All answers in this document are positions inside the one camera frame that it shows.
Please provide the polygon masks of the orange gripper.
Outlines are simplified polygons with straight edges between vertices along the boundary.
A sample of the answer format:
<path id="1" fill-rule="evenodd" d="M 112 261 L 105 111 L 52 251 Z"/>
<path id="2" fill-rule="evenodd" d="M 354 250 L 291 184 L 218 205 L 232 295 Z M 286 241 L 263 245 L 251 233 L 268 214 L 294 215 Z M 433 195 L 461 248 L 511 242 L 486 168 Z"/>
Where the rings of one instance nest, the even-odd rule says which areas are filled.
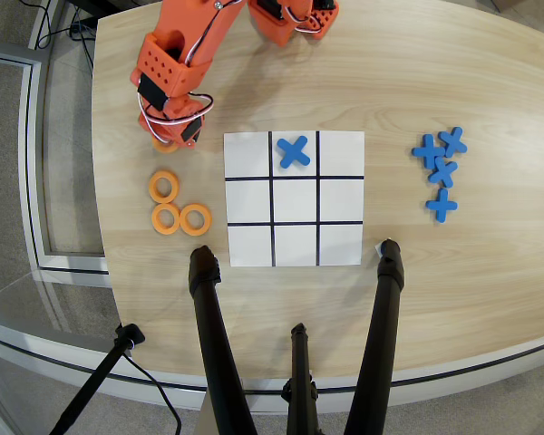
<path id="1" fill-rule="evenodd" d="M 194 148 L 205 124 L 207 95 L 189 92 L 168 98 L 157 110 L 137 93 L 141 110 L 139 124 L 151 135 L 154 148 Z"/>

